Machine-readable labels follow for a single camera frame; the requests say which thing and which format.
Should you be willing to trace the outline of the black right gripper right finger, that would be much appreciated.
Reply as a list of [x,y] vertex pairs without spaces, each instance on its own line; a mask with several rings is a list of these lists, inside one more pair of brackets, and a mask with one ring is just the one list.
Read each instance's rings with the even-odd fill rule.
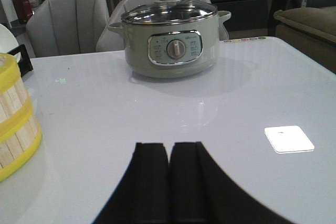
[[201,142],[175,143],[170,158],[172,223],[289,223],[241,189]]

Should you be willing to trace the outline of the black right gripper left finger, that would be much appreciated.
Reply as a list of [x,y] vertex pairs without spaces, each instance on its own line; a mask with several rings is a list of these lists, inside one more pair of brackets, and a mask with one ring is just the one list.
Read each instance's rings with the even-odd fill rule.
[[162,143],[136,143],[127,170],[94,223],[168,223],[168,174]]

